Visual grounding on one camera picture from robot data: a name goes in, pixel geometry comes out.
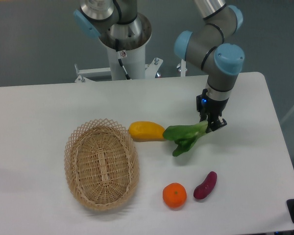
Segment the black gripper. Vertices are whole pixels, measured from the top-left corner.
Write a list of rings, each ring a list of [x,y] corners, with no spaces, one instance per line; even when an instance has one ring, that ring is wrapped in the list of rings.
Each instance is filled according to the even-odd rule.
[[[206,133],[214,132],[227,125],[225,119],[219,119],[229,100],[227,98],[214,98],[215,93],[209,95],[210,90],[203,90],[201,95],[196,97],[196,109],[199,112],[200,122],[207,120]]]

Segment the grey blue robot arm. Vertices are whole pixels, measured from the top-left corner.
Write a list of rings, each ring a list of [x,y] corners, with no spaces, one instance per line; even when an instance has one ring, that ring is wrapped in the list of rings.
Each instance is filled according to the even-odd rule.
[[[243,50],[225,42],[241,27],[243,15],[223,0],[197,0],[196,6],[204,27],[199,32],[183,31],[174,43],[174,53],[208,75],[196,109],[200,120],[208,122],[206,131],[212,132],[226,125],[222,112],[243,67]],[[114,80],[146,77],[145,56],[137,51],[144,50],[150,40],[151,24],[138,12],[135,0],[82,0],[73,16],[79,28],[99,39],[111,54]]]

